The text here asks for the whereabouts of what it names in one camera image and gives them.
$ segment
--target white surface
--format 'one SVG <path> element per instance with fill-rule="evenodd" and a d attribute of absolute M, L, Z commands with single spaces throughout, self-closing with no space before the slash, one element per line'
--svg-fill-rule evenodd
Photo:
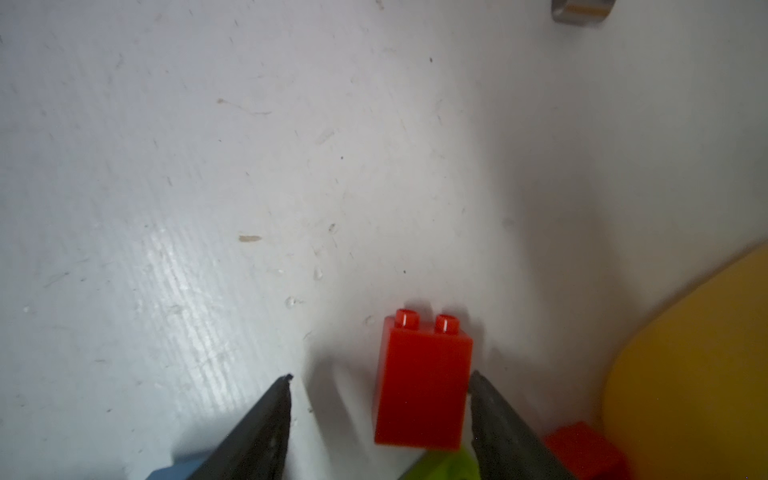
<path fill-rule="evenodd" d="M 293 372 L 289 477 L 396 478 L 369 402 L 406 301 L 467 313 L 538 431 L 593 419 L 632 332 L 768 233 L 768 4 L 548 8 L 4 0 L 0 477 L 143 479 Z"/>

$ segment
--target yellow round object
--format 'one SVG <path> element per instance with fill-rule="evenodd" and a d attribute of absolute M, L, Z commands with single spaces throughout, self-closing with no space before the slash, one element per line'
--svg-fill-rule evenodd
<path fill-rule="evenodd" d="M 768 246 L 632 339 L 603 423 L 635 480 L 768 479 Z"/>

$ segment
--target green block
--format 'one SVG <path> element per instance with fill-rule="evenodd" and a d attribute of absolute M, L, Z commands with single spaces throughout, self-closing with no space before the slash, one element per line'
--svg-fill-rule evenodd
<path fill-rule="evenodd" d="M 480 471 L 462 447 L 458 452 L 425 453 L 399 480 L 480 480 Z"/>

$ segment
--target red lego duplo block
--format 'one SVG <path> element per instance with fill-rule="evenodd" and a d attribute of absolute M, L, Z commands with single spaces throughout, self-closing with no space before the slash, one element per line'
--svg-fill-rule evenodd
<path fill-rule="evenodd" d="M 584 422 L 559 429 L 544 443 L 579 480 L 631 480 L 624 454 Z"/>
<path fill-rule="evenodd" d="M 472 338 L 454 316 L 422 322 L 412 310 L 384 320 L 373 400 L 374 441 L 458 450 Z"/>

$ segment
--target red block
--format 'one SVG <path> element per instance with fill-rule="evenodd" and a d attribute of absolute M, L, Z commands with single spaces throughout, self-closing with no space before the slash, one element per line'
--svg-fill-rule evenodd
<path fill-rule="evenodd" d="M 624 454 L 584 422 L 559 429 L 544 443 L 579 480 L 630 480 Z"/>
<path fill-rule="evenodd" d="M 450 315 L 422 322 L 398 310 L 384 320 L 373 400 L 374 442 L 458 450 L 472 339 Z"/>

